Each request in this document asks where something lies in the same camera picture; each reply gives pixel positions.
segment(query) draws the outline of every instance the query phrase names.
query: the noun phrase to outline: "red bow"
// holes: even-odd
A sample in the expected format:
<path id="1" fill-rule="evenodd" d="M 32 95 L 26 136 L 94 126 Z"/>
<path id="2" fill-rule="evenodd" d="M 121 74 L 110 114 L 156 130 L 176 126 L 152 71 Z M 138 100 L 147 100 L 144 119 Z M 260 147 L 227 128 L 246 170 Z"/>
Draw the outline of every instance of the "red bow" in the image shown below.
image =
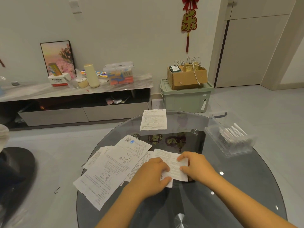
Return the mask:
<path id="1" fill-rule="evenodd" d="M 192 9 L 197 9 L 196 3 L 197 3 L 198 1 L 199 1 L 199 0 L 183 0 L 183 3 L 185 3 L 185 6 L 184 6 L 183 10 L 188 11 L 188 7 L 189 7 L 189 4 L 190 4 L 190 3 L 192 4 Z"/>

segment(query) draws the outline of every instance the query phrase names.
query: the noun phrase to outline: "printed diagram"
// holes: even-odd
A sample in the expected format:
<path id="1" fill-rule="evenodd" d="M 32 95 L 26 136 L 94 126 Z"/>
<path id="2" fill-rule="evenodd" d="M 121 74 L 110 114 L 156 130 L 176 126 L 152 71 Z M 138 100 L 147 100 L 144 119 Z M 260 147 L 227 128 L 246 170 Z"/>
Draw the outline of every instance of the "printed diagram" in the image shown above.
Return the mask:
<path id="1" fill-rule="evenodd" d="M 111 179 L 111 173 L 110 172 L 108 172 L 108 171 L 104 171 L 103 173 L 102 173 L 102 178 L 105 180 L 105 181 L 108 181 L 108 180 L 110 180 Z"/>
<path id="2" fill-rule="evenodd" d="M 123 161 L 124 164 L 128 163 L 129 161 L 131 161 L 132 157 L 128 154 L 124 155 L 123 157 L 119 158 L 121 161 Z"/>

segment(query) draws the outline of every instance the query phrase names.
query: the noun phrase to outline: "cream thermos bottle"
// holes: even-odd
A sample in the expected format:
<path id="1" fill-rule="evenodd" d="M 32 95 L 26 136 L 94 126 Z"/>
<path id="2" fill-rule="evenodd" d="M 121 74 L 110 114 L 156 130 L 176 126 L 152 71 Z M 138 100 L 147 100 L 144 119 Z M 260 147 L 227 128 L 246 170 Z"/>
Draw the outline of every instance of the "cream thermos bottle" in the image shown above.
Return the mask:
<path id="1" fill-rule="evenodd" d="M 97 74 L 92 64 L 86 64 L 83 66 L 87 75 L 87 79 L 90 87 L 96 88 L 100 86 L 100 82 L 98 80 Z"/>

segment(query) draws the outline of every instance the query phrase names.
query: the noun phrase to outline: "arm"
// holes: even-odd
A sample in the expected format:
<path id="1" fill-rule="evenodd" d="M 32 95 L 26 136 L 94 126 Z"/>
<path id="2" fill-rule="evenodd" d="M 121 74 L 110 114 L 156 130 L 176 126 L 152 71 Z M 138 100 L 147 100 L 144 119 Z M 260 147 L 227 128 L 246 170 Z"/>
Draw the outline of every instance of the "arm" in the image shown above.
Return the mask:
<path id="1" fill-rule="evenodd" d="M 182 166 L 181 170 L 211 189 L 245 228 L 295 227 L 226 181 L 215 172 L 204 155 L 184 152 L 177 160 L 185 157 L 189 164 Z"/>
<path id="2" fill-rule="evenodd" d="M 162 171 L 169 170 L 159 157 L 144 163 L 95 228 L 127 228 L 140 203 L 161 192 L 171 181 L 171 177 L 160 180 Z"/>

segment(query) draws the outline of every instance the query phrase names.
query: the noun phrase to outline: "pink flowers painting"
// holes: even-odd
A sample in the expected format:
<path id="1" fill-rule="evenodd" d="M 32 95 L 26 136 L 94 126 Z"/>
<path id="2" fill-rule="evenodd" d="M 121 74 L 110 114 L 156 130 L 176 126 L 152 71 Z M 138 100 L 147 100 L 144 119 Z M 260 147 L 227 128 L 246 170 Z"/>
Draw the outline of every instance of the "pink flowers painting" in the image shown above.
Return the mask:
<path id="1" fill-rule="evenodd" d="M 75 66 L 70 41 L 40 43 L 48 75 L 51 70 L 49 63 L 56 62 L 62 73 L 69 73 L 75 77 Z"/>

